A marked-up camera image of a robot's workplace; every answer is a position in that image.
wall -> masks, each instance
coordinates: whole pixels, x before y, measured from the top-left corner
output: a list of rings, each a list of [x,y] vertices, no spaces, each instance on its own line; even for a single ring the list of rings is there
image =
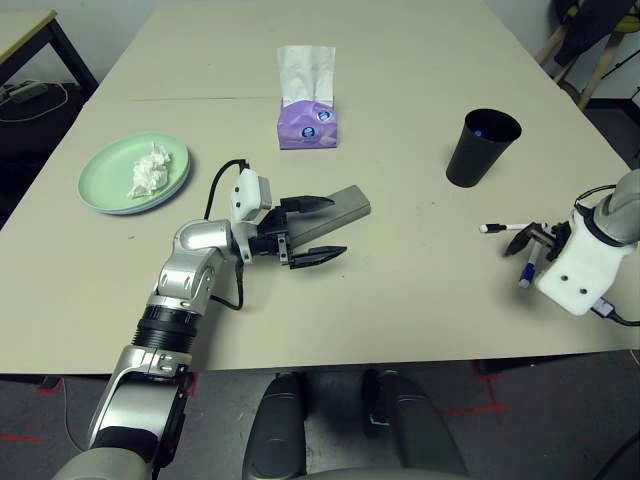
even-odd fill
[[[173,0],[173,3],[180,1],[185,0]],[[532,55],[542,48],[557,25],[551,0],[485,1]],[[2,0],[0,11],[55,9],[59,14],[58,21],[62,28],[100,81],[133,40],[157,3],[161,2],[158,0]],[[589,52],[583,54],[567,77],[567,80],[576,88],[584,88],[591,77],[605,42],[606,39],[603,39]],[[621,46],[618,61],[638,48],[640,48],[640,33],[628,35]],[[553,72],[557,65],[549,61],[545,68]],[[34,57],[16,75],[16,78],[60,81],[69,80],[71,76],[51,48],[47,47]],[[595,96],[630,97],[635,92],[636,86],[640,86],[640,56],[605,79]],[[640,105],[640,95],[636,96],[635,101]]]

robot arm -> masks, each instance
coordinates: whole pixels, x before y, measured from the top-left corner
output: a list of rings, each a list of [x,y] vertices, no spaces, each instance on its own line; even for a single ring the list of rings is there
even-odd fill
[[[54,480],[156,478],[173,460],[192,379],[191,345],[223,262],[251,263],[253,255],[277,255],[282,264],[299,268],[325,262],[346,250],[320,247],[299,255],[291,251],[286,212],[324,208],[333,204],[329,199],[283,199],[282,206],[254,225],[251,220],[258,211],[271,207],[271,198],[266,179],[246,168],[234,187],[232,201],[236,208],[233,224],[195,220],[175,234],[173,251],[147,300],[131,345],[122,350],[95,410],[89,448],[71,459]]]
[[[505,255],[522,250],[529,239],[550,248],[552,263],[536,280],[536,288],[574,315],[588,312],[613,284],[622,260],[640,240],[640,170],[626,174],[612,194],[595,207],[579,203],[569,221],[556,225],[554,235],[531,224],[511,242]]]

marker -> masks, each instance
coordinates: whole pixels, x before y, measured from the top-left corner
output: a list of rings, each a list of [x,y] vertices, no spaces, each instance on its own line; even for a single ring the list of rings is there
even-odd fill
[[[518,282],[518,286],[520,288],[529,288],[531,282],[533,282],[533,277],[536,274],[536,262],[538,261],[538,257],[540,256],[541,249],[541,243],[533,242],[533,248],[531,249],[531,253],[529,254],[529,260],[524,266],[524,270],[522,270],[522,273],[520,274],[520,281]]]
[[[501,224],[501,223],[485,223],[484,225],[480,225],[479,230],[481,233],[498,233],[503,230],[523,230],[529,226],[529,223],[511,223],[511,224]],[[543,223],[542,228],[547,228],[547,224]]]

purple tissue box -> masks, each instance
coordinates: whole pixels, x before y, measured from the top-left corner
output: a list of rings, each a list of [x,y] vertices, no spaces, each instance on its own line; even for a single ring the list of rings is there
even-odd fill
[[[335,148],[338,121],[333,107],[300,100],[280,110],[278,119],[280,150]]]

wooden chair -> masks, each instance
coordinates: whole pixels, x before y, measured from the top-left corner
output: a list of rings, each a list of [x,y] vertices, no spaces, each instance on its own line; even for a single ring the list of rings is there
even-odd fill
[[[577,5],[571,7],[569,9],[568,17],[574,18],[578,12],[580,11]],[[569,31],[569,22],[571,20],[567,20],[567,23],[560,25],[555,32],[549,37],[546,45],[538,52],[536,55],[536,62],[539,65],[542,65],[553,53],[555,48],[562,43],[564,38],[567,36],[567,32]],[[598,88],[600,84],[600,80],[602,80],[602,76],[605,74],[611,62],[616,58],[618,54],[618,49],[620,48],[620,43],[622,43],[622,39],[628,33],[635,33],[640,31],[640,16],[638,14],[629,14],[625,15],[622,20],[616,25],[616,28],[611,33],[609,40],[607,41],[606,46],[604,47],[604,51],[598,60],[596,68],[593,71],[593,75],[591,79],[587,83],[587,86],[582,91],[578,101],[578,108],[583,110],[587,107],[587,103],[591,99],[591,96]],[[571,68],[575,65],[578,57],[571,60],[565,67],[563,67],[555,77],[553,77],[553,81],[557,84],[563,82],[564,78],[567,76]]]

